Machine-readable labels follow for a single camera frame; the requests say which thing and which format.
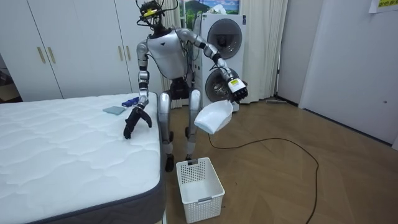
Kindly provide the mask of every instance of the wardrobe door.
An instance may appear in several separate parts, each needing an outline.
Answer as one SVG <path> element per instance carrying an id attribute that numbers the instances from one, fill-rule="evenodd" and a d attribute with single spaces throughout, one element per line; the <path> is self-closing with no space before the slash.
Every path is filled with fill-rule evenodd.
<path id="1" fill-rule="evenodd" d="M 115 0 L 116 10 L 118 12 L 120 31 L 124 44 L 124 51 L 127 58 L 127 67 L 129 69 L 129 76 L 132 91 L 137 93 L 138 88 L 138 62 L 137 62 L 137 45 L 146 40 L 149 34 L 152 33 L 149 27 L 142 27 L 136 24 L 139 20 L 139 9 L 136 2 L 132 0 Z M 148 59 L 148 71 L 150 72 L 149 91 L 160 95 L 162 90 L 162 75 L 159 72 L 155 62 L 152 58 Z"/>
<path id="2" fill-rule="evenodd" d="M 64 98 L 102 94 L 72 0 L 28 0 Z"/>
<path id="3" fill-rule="evenodd" d="M 0 27 L 0 53 L 22 99 L 62 98 L 27 1 L 0 1 Z"/>
<path id="4" fill-rule="evenodd" d="M 74 0 L 75 9 L 102 95 L 132 93 L 118 15 L 112 0 Z"/>

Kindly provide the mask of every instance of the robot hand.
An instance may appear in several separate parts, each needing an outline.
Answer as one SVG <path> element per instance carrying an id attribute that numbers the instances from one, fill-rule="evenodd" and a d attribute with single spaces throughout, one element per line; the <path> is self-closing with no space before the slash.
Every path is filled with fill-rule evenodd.
<path id="1" fill-rule="evenodd" d="M 126 139 L 131 139 L 131 133 L 140 118 L 146 121 L 150 128 L 152 127 L 152 120 L 150 116 L 144 111 L 144 106 L 137 105 L 134 109 L 132 109 L 128 119 L 126 119 L 126 127 L 123 131 L 123 135 Z"/>
<path id="2" fill-rule="evenodd" d="M 235 78 L 228 82 L 228 87 L 232 92 L 232 100 L 240 103 L 241 100 L 248 96 L 246 84 L 239 78 Z"/>

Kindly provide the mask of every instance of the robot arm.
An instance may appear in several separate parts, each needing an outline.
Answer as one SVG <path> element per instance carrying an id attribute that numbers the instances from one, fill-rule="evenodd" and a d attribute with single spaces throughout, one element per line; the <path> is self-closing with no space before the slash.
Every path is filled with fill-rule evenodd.
<path id="1" fill-rule="evenodd" d="M 139 85 L 139 100 L 137 106 L 132 109 L 130 116 L 126 119 L 126 127 L 124 128 L 123 135 L 126 139 L 131 138 L 131 133 L 134 127 L 138 123 L 139 119 L 142 118 L 147 122 L 148 126 L 152 127 L 152 120 L 150 116 L 144 111 L 146 105 L 148 105 L 148 84 L 149 84 L 149 72 L 148 67 L 148 47 L 146 41 L 143 41 L 137 45 L 137 57 L 138 57 L 138 85 Z"/>
<path id="2" fill-rule="evenodd" d="M 221 58 L 221 55 L 218 53 L 218 50 L 214 45 L 209 44 L 205 39 L 195 34 L 190 29 L 177 29 L 176 33 L 181 40 L 190 41 L 194 46 L 203 49 L 205 56 L 212 59 L 214 63 L 217 64 L 223 73 L 224 80 L 228 82 L 228 87 L 232 92 L 233 101 L 239 103 L 248 96 L 246 85 L 239 77 L 235 78 L 233 76 L 225 60 Z"/>

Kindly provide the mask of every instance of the white wall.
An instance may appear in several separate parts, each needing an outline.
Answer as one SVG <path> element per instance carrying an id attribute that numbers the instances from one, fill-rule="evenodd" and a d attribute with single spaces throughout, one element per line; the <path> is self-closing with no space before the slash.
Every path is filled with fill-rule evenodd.
<path id="1" fill-rule="evenodd" d="M 300 107 L 393 143 L 398 11 L 370 14 L 370 3 L 324 1 Z"/>
<path id="2" fill-rule="evenodd" d="M 6 68 L 6 67 L 7 67 L 6 63 L 4 63 L 4 60 L 2 59 L 1 54 L 0 54 L 0 68 Z"/>
<path id="3" fill-rule="evenodd" d="M 2 59 L 1 54 L 0 54 L 0 71 L 2 71 L 3 73 L 5 73 L 7 75 L 10 74 L 7 69 L 1 69 L 1 68 L 7 68 L 7 65 L 4 62 L 4 60 Z"/>
<path id="4" fill-rule="evenodd" d="M 395 149 L 395 150 L 398 150 L 398 136 L 397 136 L 396 141 L 395 141 L 394 144 L 392 145 L 392 148 Z"/>
<path id="5" fill-rule="evenodd" d="M 323 0 L 287 4 L 280 59 L 279 95 L 300 102 Z"/>

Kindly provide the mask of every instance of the humanoid robot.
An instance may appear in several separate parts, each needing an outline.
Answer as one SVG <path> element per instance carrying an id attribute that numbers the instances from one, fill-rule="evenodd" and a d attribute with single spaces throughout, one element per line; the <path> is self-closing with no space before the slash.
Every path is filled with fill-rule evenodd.
<path id="1" fill-rule="evenodd" d="M 150 52 L 161 74 L 172 81 L 170 90 L 160 95 L 158 104 L 162 148 L 167 155 L 165 170 L 170 172 L 174 169 L 174 156 L 172 154 L 174 134 L 170 131 L 171 102 L 172 100 L 189 99 L 189 123 L 188 127 L 185 128 L 187 137 L 186 160 L 192 158 L 195 150 L 197 127 L 194 125 L 194 120 L 201 110 L 200 91 L 190 88 L 185 79 L 188 64 L 182 43 L 191 42 L 194 46 L 203 49 L 204 54 L 214 61 L 218 69 L 221 69 L 223 80 L 228 84 L 231 91 L 231 101 L 239 103 L 243 98 L 247 97 L 248 90 L 243 81 L 232 74 L 214 45 L 209 44 L 190 29 L 167 29 L 162 25 L 164 12 L 174 9 L 163 10 L 156 1 L 146 2 L 139 9 L 141 16 L 137 21 L 137 25 L 148 26 L 154 32 L 137 46 L 139 102 L 126 120 L 123 135 L 126 139 L 131 138 L 131 133 L 140 118 L 146 121 L 149 127 L 152 126 L 149 115 L 144 111 L 145 106 L 148 104 L 149 72 L 147 71 L 147 65 L 148 53 Z"/>

